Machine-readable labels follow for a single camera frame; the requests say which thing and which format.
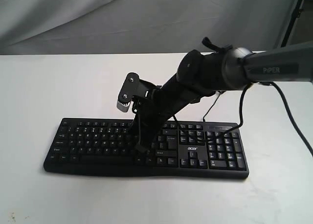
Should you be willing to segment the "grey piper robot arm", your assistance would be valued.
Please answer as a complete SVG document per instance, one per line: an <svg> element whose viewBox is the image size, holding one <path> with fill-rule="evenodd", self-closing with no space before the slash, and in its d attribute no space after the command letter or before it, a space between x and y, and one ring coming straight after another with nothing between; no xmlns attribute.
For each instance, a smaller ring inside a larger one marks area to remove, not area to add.
<svg viewBox="0 0 313 224"><path fill-rule="evenodd" d="M135 118L130 133L135 148L145 152L164 123L176 113L216 91L246 91L254 83L312 82L313 45L290 45L261 53L220 48L202 55L187 53L177 72L162 86L141 79L126 80Z"/></svg>

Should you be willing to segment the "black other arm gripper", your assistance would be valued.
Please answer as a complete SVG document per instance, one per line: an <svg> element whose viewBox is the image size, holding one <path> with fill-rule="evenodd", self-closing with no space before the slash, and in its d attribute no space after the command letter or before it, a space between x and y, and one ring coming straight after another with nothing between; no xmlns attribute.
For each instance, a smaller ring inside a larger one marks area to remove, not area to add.
<svg viewBox="0 0 313 224"><path fill-rule="evenodd" d="M138 136L135 149L145 153L157 132L174 114L186 106L186 88L178 81L167 81L160 88L153 86L146 97L136 97L135 118L129 133Z"/></svg>

